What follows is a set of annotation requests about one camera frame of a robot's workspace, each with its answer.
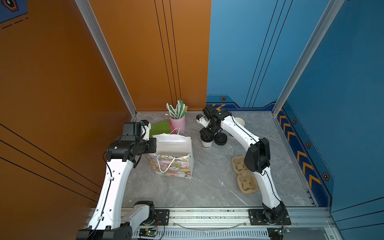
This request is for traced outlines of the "black cup lid stack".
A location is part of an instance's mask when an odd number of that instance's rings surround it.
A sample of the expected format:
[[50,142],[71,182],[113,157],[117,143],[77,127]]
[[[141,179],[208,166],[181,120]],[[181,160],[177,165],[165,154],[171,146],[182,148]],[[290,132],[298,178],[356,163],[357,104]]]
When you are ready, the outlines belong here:
[[214,137],[214,142],[218,145],[218,146],[224,146],[228,141],[228,137],[226,134],[220,132],[220,133],[217,133]]

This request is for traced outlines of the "white paper coffee cup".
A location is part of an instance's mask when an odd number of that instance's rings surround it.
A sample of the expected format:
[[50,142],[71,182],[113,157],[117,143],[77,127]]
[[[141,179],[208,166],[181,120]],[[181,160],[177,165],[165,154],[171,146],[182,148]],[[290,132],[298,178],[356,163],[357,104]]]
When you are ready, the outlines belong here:
[[210,142],[202,141],[202,146],[205,149],[209,149],[212,146],[212,144],[213,144],[213,141],[210,141]]

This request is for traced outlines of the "green napkin stack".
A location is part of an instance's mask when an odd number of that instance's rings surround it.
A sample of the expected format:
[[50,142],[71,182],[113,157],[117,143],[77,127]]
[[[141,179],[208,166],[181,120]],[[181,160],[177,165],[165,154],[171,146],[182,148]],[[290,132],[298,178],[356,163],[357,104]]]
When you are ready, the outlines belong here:
[[164,120],[156,124],[151,124],[150,129],[150,138],[155,135],[160,134],[170,134],[172,132],[172,127],[169,120]]

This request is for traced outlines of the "stack of paper cups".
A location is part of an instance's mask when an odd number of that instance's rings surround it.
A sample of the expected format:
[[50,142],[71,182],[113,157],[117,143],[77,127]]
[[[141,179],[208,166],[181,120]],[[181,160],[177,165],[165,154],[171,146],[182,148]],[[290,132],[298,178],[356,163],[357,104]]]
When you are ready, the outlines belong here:
[[245,122],[244,122],[243,119],[241,119],[241,118],[234,118],[234,123],[237,126],[237,131],[238,132],[243,132],[244,131]]

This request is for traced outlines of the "cartoon paper gift bag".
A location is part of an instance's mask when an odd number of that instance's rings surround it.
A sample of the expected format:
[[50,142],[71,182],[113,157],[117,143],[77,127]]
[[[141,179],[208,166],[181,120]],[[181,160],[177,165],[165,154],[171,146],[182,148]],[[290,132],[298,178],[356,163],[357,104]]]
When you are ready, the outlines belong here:
[[171,133],[154,135],[157,148],[148,154],[150,164],[159,176],[191,179],[194,156],[191,137],[180,134],[176,128]]

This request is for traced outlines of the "pulp cup carrier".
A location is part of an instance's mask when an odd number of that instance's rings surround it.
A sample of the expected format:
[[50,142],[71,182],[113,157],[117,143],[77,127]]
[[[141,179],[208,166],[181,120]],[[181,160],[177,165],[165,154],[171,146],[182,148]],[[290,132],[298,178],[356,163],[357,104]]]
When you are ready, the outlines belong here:
[[245,156],[236,156],[232,159],[232,168],[237,176],[240,191],[244,194],[254,194],[259,190],[256,177],[245,166]]

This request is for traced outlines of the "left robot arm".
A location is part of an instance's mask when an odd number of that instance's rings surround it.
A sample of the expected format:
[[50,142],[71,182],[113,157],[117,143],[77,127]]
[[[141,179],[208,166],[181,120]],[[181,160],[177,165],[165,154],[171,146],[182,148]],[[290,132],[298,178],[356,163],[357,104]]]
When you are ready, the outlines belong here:
[[125,223],[121,215],[131,170],[143,154],[156,152],[157,140],[150,137],[150,129],[147,120],[124,123],[122,135],[107,148],[106,175],[98,204],[88,227],[78,231],[78,240],[130,240],[141,223],[154,219],[152,201],[136,203]]

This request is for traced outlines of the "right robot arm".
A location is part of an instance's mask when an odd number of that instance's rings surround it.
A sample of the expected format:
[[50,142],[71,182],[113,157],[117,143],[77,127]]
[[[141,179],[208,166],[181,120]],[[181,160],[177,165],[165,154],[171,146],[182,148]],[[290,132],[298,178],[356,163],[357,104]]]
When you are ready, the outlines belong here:
[[291,225],[288,210],[273,182],[269,141],[266,138],[257,137],[240,125],[230,111],[218,111],[212,105],[206,106],[203,114],[197,115],[196,119],[203,126],[200,130],[202,140],[211,141],[217,134],[226,131],[247,151],[245,167],[256,177],[259,185],[263,199],[263,221],[269,225]]

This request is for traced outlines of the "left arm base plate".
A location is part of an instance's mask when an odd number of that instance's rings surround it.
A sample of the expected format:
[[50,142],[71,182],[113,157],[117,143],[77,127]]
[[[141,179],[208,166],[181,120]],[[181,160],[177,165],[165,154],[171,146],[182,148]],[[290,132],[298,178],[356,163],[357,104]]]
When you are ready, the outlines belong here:
[[155,216],[152,220],[145,220],[140,224],[140,226],[168,226],[170,219],[170,210],[169,209],[155,209]]

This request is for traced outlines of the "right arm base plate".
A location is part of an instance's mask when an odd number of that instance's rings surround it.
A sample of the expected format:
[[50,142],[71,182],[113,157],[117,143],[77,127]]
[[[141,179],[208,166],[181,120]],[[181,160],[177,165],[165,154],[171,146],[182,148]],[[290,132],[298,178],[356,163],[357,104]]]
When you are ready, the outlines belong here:
[[291,218],[287,210],[283,210],[281,213],[276,214],[276,212],[274,211],[265,211],[262,209],[249,209],[248,214],[252,226],[289,226],[292,224]]

